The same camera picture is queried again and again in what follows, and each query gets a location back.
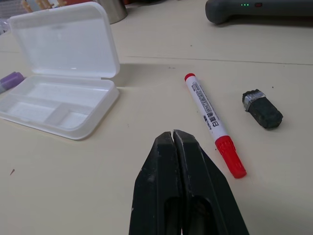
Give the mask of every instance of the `purple cap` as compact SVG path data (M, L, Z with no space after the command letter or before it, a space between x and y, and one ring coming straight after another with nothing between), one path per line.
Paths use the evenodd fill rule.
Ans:
M13 72L0 80L0 84L6 90L16 87L24 81L24 77L20 72Z

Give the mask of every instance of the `marker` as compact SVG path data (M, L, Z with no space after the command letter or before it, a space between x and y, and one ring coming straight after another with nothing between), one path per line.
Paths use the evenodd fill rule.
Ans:
M229 171L237 179L244 177L246 170L236 153L234 143L225 131L222 121L214 111L197 77L193 73L189 73L185 76L185 82Z

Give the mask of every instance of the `table surface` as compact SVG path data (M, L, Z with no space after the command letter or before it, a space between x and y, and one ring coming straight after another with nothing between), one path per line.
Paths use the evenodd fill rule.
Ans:
M128 234L134 181L154 139L173 129L193 134L224 173L251 235L313 233L313 31L309 23L217 27L204 4L132 8L112 25L120 97L88 139L0 120L1 234ZM31 74L10 33L0 36L0 68L0 77ZM215 150L184 83L189 72L222 117L245 178L235 180ZM242 93L253 89L284 115L278 129L244 111Z

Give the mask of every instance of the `open lid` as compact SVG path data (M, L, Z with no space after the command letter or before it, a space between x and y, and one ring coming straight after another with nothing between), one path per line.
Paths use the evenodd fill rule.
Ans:
M14 16L10 27L34 73L111 78L119 72L108 16L95 2Z

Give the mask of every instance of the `gray device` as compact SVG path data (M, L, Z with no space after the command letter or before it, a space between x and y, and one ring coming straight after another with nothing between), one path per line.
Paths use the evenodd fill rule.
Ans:
M215 24L234 15L313 16L313 0L209 0L205 14Z

